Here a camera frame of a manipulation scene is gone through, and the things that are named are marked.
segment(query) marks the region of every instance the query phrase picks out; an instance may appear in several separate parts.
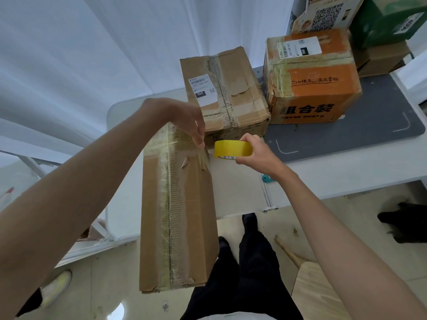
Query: black shoe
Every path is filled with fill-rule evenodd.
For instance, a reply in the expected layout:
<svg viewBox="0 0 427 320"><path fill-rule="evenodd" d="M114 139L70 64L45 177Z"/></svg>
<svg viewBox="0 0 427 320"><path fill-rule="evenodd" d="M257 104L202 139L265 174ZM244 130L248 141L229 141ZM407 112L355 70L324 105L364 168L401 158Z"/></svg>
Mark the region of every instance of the black shoe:
<svg viewBox="0 0 427 320"><path fill-rule="evenodd" d="M248 213L242 215L243 226L245 227L245 233L258 231L258 220L255 213Z"/></svg>
<svg viewBox="0 0 427 320"><path fill-rule="evenodd" d="M227 239L225 239L224 237L222 236L218 237L218 241L220 242L220 249L223 247L230 248L230 244L227 242Z"/></svg>

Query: tiled floor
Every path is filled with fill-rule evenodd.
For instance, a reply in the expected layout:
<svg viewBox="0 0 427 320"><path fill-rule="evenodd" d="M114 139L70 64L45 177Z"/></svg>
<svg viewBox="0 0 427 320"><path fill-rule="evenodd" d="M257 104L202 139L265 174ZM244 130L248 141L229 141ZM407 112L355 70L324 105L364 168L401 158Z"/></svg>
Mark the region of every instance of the tiled floor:
<svg viewBox="0 0 427 320"><path fill-rule="evenodd" d="M409 183L325 200L325 204L352 231L370 246L427 305L427 244L398 244L387 234L388 226L376 215L396 209L406 201L427 204L427 192L418 183ZM292 208L259 213L260 230L276 251L282 279L291 290L296 267L273 242L275 234L284 239L295 253L309 260L314 255ZM238 258L238 245L243 235L241 217L218 221L219 235L225 236ZM22 316L23 320L41 319L179 319L192 289L142 295L138 290L139 243L134 242L67 265L73 279L69 288L48 309ZM56 269L52 277L60 272Z"/></svg>

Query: left hand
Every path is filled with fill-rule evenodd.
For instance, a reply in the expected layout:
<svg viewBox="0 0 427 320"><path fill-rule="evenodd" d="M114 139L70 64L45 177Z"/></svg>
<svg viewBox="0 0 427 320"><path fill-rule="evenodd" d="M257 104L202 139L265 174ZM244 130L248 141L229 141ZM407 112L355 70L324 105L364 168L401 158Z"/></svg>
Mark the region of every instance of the left hand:
<svg viewBox="0 0 427 320"><path fill-rule="evenodd" d="M156 98L155 100L166 105L168 121L189 134L197 147L205 148L205 120L198 105L171 98Z"/></svg>

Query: black pants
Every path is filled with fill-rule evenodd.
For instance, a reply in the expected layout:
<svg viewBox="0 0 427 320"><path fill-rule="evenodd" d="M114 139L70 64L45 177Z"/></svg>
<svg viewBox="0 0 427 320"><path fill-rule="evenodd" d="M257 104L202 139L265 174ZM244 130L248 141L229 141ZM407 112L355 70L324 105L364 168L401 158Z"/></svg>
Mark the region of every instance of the black pants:
<svg viewBox="0 0 427 320"><path fill-rule="evenodd" d="M220 249L209 280L194 289L181 320L237 311L302 320L280 277L276 253L264 235L245 233L239 249L240 265L229 247Z"/></svg>
<svg viewBox="0 0 427 320"><path fill-rule="evenodd" d="M41 296L41 290L38 288L32 296L29 297L27 302L25 302L24 306L19 310L18 314L16 315L19 317L20 315L23 315L24 313L33 311L37 309L39 306L41 306L41 302L43 301L43 297Z"/></svg>

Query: yellow tape roll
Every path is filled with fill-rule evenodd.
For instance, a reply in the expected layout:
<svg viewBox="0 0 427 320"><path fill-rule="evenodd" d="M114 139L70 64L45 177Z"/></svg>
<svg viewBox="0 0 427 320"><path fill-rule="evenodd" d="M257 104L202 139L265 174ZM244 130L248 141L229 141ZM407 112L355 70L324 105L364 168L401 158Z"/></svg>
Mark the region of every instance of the yellow tape roll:
<svg viewBox="0 0 427 320"><path fill-rule="evenodd" d="M219 140L215 142L215 157L235 160L238 156L251 156L252 145L240 140Z"/></svg>

